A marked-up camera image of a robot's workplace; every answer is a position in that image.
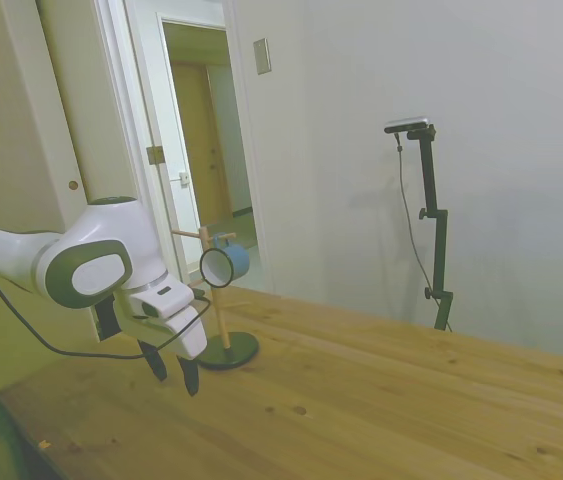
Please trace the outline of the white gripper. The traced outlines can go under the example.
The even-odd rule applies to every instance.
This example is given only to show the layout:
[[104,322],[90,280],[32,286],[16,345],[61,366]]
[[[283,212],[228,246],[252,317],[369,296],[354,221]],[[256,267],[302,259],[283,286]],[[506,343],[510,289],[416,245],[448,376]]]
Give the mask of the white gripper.
[[114,298],[122,332],[138,340],[144,360],[160,382],[167,379],[168,373],[156,347],[174,337],[164,349],[178,355],[186,391],[194,397],[200,388],[195,358],[207,347],[207,337],[192,305],[192,289],[176,278],[159,278],[135,289],[119,289]]

